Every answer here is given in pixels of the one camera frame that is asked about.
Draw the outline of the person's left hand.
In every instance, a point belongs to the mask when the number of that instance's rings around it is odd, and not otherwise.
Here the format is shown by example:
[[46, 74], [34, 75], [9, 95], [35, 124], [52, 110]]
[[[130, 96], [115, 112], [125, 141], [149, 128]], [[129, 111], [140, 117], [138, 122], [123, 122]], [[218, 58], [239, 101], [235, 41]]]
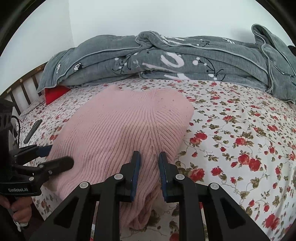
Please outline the person's left hand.
[[32, 217], [32, 203], [31, 197], [20, 197], [11, 204], [6, 197], [1, 196], [1, 223], [9, 218], [8, 210], [11, 210], [13, 221], [21, 226], [27, 226]]

